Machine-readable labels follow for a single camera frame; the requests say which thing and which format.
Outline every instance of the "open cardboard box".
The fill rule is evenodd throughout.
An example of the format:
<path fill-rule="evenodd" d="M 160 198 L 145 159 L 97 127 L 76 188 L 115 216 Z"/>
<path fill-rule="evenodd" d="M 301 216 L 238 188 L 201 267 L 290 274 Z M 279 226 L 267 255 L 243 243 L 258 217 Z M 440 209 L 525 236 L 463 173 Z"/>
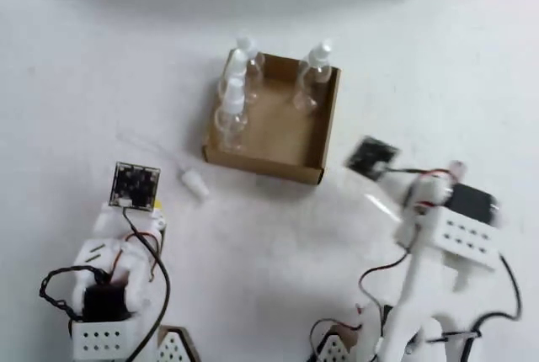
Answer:
<path fill-rule="evenodd" d="M 202 152 L 213 164 L 252 173 L 272 175 L 305 184 L 322 180 L 333 120 L 340 70 L 332 67 L 323 104 L 313 114 L 298 111 L 293 103 L 299 61 L 265 54 L 264 83 L 259 98 L 248 106 L 248 126 L 243 132 L 245 150 L 223 152 L 211 112 Z"/>

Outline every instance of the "clear plastic bottle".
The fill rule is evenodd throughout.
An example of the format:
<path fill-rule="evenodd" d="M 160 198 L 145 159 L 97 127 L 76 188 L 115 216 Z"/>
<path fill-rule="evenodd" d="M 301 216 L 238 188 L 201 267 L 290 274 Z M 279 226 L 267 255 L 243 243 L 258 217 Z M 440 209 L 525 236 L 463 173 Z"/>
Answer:
<path fill-rule="evenodd" d="M 245 74 L 247 73 L 247 55 L 244 51 L 240 49 L 234 50 L 230 60 L 228 61 L 227 68 L 225 69 L 224 74 L 217 84 L 217 93 L 219 94 L 219 99 L 222 101 L 227 91 L 228 80 L 231 78 L 239 78 L 240 80 L 245 80 Z"/>
<path fill-rule="evenodd" d="M 236 39 L 237 48 L 247 55 L 247 74 L 245 76 L 245 100 L 254 103 L 259 97 L 260 88 L 264 82 L 264 53 L 259 51 L 256 42 L 248 36 Z"/>
<path fill-rule="evenodd" d="M 307 57 L 300 62 L 293 103 L 301 112 L 310 114 L 325 99 L 331 78 L 328 60 L 330 53 L 331 43 L 325 40 L 312 48 Z"/>
<path fill-rule="evenodd" d="M 219 131 L 219 148 L 226 152 L 243 150 L 243 130 L 247 125 L 244 86 L 243 80 L 230 78 L 221 106 L 215 114 L 215 125 Z"/>

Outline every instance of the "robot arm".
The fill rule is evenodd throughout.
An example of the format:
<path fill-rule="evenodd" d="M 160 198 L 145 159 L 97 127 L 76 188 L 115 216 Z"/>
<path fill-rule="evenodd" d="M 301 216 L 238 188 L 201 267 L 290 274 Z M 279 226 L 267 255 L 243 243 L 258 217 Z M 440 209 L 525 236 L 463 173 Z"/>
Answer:
<path fill-rule="evenodd" d="M 465 290 L 468 280 L 477 272 L 494 271 L 499 265 L 498 231 L 489 221 L 467 214 L 459 205 L 459 201 L 472 200 L 470 192 L 478 198 L 491 198 L 459 184 L 453 173 L 433 170 L 419 177 L 408 195 L 396 237 L 406 248 L 412 242 L 414 245 L 410 248 L 411 262 L 400 299 L 389 312 L 383 338 L 379 340 L 376 355 L 380 362 L 404 360 L 410 339 L 426 332 L 433 317 L 443 316 L 445 322 L 455 327 L 451 312 L 456 293 Z M 448 290 L 443 281 L 446 267 L 458 273 L 453 290 Z M 431 360 L 445 361 L 445 351 L 436 358 Z M 417 360 L 422 359 L 414 352 L 413 361 Z"/>

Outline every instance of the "white 3d-printed part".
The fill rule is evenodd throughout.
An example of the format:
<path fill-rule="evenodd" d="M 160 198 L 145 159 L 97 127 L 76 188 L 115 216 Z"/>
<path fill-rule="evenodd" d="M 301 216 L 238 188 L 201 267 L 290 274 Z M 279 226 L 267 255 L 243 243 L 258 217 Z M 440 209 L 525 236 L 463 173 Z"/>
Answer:
<path fill-rule="evenodd" d="M 138 318 L 124 322 L 74 322 L 73 359 L 125 359 L 136 346 Z"/>
<path fill-rule="evenodd" d="M 157 350 L 157 362 L 194 362 L 178 333 L 168 333 Z"/>
<path fill-rule="evenodd" d="M 351 362 L 350 354 L 338 335 L 328 337 L 319 357 L 322 362 Z"/>
<path fill-rule="evenodd" d="M 490 270 L 499 265 L 498 229 L 445 207 L 431 210 L 424 221 L 421 225 L 432 229 L 430 245 Z"/>

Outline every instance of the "white bottle cap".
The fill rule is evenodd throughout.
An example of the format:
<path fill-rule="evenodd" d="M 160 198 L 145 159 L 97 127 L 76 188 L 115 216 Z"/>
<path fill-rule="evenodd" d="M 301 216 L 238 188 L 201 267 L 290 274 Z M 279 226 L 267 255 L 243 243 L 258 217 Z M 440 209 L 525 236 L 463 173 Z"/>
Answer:
<path fill-rule="evenodd" d="M 222 100 L 221 109 L 230 115 L 238 115 L 243 112 L 245 105 L 245 91 L 243 80 L 233 77 L 228 80 L 227 91 Z"/>
<path fill-rule="evenodd" d="M 205 200 L 210 195 L 210 190 L 204 183 L 204 180 L 193 168 L 183 173 L 181 180 L 199 200 Z"/>
<path fill-rule="evenodd" d="M 231 77 L 243 78 L 247 72 L 247 54 L 239 49 L 232 53 L 230 61 L 228 61 L 227 69 L 225 70 L 225 79 Z"/>
<path fill-rule="evenodd" d="M 331 40 L 324 40 L 311 49 L 309 52 L 309 66 L 322 67 L 329 64 L 329 54 L 331 53 Z"/>
<path fill-rule="evenodd" d="M 259 48 L 256 46 L 256 42 L 253 38 L 244 35 L 236 38 L 238 49 L 245 52 L 249 60 L 253 60 L 259 53 Z"/>

